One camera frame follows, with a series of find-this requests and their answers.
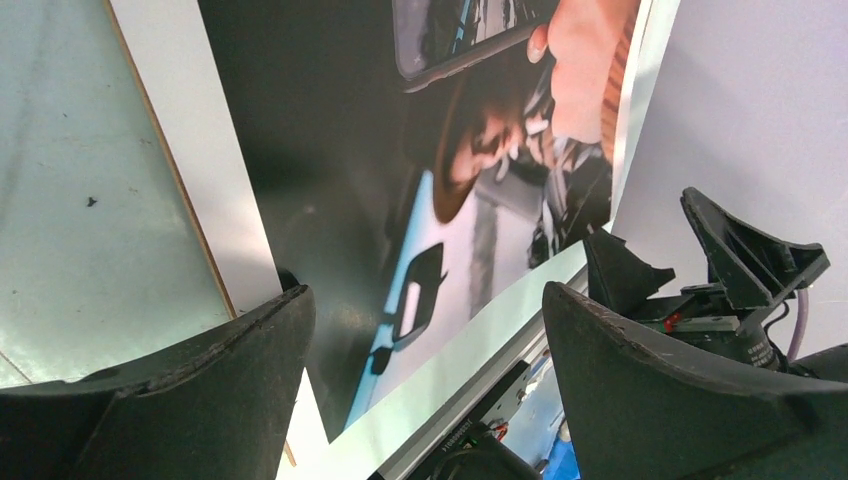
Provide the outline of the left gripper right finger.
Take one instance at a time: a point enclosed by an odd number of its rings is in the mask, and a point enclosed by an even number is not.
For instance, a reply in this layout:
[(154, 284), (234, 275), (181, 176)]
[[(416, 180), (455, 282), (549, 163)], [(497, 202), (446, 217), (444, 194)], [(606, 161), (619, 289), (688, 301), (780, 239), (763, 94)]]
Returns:
[(585, 479), (843, 479), (847, 387), (739, 363), (550, 282), (542, 313)]

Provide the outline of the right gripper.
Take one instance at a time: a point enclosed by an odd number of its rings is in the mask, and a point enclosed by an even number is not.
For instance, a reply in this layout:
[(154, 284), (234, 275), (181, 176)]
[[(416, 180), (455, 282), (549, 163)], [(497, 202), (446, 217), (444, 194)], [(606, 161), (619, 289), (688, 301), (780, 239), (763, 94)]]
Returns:
[(635, 312), (636, 322), (701, 350), (786, 371), (787, 359), (763, 322), (778, 303), (809, 287), (830, 267), (824, 248), (767, 234), (694, 187), (683, 190), (680, 202), (712, 283), (649, 298), (676, 277), (674, 270), (653, 267), (623, 239), (601, 229), (583, 241), (589, 298), (620, 315)]

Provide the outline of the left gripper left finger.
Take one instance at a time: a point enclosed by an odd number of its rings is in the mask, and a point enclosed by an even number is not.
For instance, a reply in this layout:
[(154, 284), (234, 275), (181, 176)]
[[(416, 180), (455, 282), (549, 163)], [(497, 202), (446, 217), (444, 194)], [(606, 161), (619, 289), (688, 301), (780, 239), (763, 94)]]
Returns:
[(299, 285), (170, 347), (1, 392), (5, 479), (272, 479), (315, 328)]

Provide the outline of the printed photo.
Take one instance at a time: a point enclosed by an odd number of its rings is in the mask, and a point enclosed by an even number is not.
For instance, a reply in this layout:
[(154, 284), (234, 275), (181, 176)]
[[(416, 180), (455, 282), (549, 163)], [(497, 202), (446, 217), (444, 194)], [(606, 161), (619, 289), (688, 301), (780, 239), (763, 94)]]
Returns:
[(196, 1), (282, 291), (315, 328), (277, 475), (365, 479), (380, 403), (610, 228), (675, 1)]

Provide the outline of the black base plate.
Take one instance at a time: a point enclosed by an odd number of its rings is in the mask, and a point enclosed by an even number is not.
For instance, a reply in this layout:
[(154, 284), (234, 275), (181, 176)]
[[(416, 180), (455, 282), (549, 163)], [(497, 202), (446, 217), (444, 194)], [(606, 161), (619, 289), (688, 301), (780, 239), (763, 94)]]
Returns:
[(408, 475), (427, 479), (540, 479), (542, 474), (503, 444), (526, 396), (531, 367), (520, 361), (476, 403)]

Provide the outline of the aluminium rail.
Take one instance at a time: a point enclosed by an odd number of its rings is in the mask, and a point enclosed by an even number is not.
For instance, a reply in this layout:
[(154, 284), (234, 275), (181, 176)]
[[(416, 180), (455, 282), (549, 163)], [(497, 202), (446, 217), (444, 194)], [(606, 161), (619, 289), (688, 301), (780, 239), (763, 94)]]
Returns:
[(487, 305), (455, 339), (380, 403), (389, 436), (386, 458), (369, 477), (406, 479), (434, 447), (543, 337), (542, 289), (561, 281), (583, 292), (586, 267), (554, 271), (547, 263)]

